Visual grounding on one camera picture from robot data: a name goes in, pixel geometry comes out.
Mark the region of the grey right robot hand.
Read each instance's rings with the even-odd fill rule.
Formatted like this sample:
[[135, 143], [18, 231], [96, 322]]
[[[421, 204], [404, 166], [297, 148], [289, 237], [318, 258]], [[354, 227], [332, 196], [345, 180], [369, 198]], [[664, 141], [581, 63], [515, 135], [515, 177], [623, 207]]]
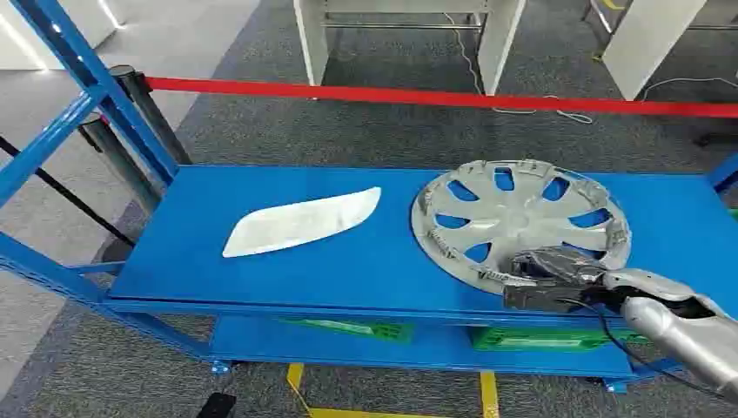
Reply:
[[570, 246], [546, 246], [516, 253], [512, 274], [530, 285], [507, 283], [503, 305], [508, 309], [570, 314], [602, 305], [618, 313], [623, 299], [602, 283], [607, 268]]

